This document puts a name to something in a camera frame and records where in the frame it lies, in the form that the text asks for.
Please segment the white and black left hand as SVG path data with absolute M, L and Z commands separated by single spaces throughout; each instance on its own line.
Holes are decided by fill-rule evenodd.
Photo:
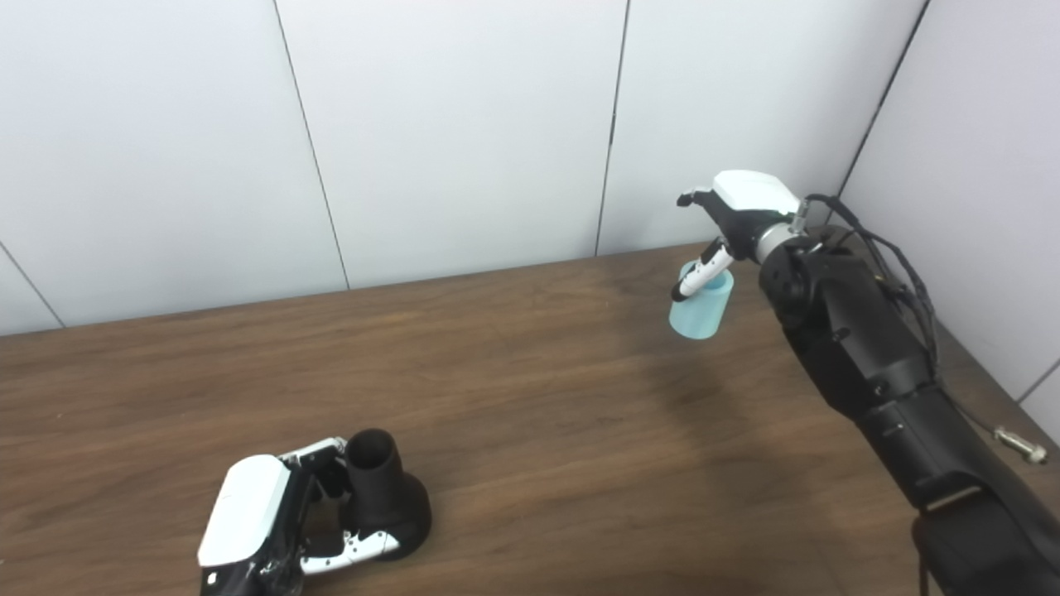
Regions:
M 202 595 L 299 595 L 311 574 L 407 557 L 431 530 L 394 438 L 365 430 L 231 464 L 198 547 Z

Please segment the white and black right hand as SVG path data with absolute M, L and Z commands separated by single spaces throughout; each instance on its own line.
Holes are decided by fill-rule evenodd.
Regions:
M 735 262 L 760 264 L 775 248 L 805 234 L 806 204 L 779 178 L 761 172 L 720 172 L 708 188 L 681 193 L 677 206 L 703 208 L 719 235 L 675 283 L 675 303 L 692 298 Z

